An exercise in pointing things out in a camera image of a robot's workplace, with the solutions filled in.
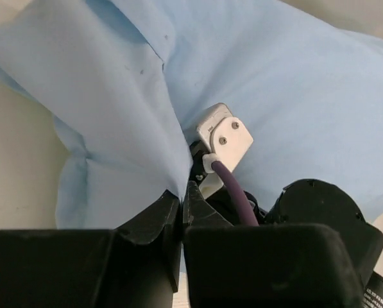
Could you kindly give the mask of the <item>light blue pillowcase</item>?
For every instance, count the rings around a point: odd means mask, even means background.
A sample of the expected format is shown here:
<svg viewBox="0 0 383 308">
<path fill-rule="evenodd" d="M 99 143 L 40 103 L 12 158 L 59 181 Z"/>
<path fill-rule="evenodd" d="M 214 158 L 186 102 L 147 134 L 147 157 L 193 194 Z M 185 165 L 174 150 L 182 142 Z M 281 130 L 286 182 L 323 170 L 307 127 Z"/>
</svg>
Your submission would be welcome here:
<svg viewBox="0 0 383 308">
<path fill-rule="evenodd" d="M 0 25 L 0 81 L 52 112 L 70 151 L 59 228 L 183 196 L 216 103 L 253 136 L 235 177 L 261 207 L 316 178 L 383 213 L 383 40 L 280 1 L 33 1 Z"/>
</svg>

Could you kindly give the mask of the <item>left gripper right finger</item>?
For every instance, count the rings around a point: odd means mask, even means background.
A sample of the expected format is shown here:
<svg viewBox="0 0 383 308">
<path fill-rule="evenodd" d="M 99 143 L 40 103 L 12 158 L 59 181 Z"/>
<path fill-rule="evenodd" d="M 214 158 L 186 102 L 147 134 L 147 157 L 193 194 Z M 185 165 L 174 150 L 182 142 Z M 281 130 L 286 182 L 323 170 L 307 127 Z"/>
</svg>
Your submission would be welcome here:
<svg viewBox="0 0 383 308">
<path fill-rule="evenodd" d="M 189 181 L 182 203 L 183 227 L 232 227 L 218 211 L 203 198 L 196 182 Z"/>
</svg>

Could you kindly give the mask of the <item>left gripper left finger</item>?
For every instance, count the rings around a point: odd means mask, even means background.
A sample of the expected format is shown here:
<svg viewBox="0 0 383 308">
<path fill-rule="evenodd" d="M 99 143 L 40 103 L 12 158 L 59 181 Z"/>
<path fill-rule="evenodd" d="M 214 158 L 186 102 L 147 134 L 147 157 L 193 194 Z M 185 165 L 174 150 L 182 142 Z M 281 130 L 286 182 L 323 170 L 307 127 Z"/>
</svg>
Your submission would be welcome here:
<svg viewBox="0 0 383 308">
<path fill-rule="evenodd" d="M 181 205 L 176 196 L 165 191 L 157 201 L 116 229 L 121 238 L 121 252 L 117 258 L 123 277 L 130 282 L 147 265 L 156 262 L 171 289 L 178 291 L 181 256 Z"/>
</svg>

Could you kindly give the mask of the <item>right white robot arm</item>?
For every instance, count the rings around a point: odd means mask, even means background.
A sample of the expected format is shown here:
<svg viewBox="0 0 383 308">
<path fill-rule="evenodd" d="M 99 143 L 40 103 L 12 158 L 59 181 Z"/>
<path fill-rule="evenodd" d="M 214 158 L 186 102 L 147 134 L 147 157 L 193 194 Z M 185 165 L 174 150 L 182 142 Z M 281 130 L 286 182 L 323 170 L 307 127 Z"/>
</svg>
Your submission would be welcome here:
<svg viewBox="0 0 383 308">
<path fill-rule="evenodd" d="M 224 187 L 203 199 L 202 142 L 183 204 L 185 263 L 192 307 L 383 307 L 374 267 L 383 233 L 335 185 L 297 180 L 266 211 L 248 194 L 249 227 Z"/>
</svg>

